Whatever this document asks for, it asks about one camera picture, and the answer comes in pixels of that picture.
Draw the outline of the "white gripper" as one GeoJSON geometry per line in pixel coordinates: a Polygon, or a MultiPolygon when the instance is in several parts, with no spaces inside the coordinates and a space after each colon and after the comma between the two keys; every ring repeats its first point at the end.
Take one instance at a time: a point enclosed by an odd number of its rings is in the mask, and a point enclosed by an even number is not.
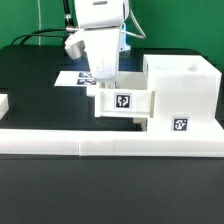
{"type": "Polygon", "coordinates": [[[97,81],[114,80],[118,73],[120,28],[85,32],[85,46],[92,76],[97,81]]]}

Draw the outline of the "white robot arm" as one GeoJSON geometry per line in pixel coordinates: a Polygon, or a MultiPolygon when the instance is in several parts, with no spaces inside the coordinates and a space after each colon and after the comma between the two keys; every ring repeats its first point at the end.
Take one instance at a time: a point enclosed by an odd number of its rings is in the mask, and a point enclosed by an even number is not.
{"type": "Polygon", "coordinates": [[[129,16],[129,0],[74,0],[74,3],[78,28],[66,40],[66,52],[73,60],[86,52],[95,80],[115,80],[121,28],[129,16]]]}

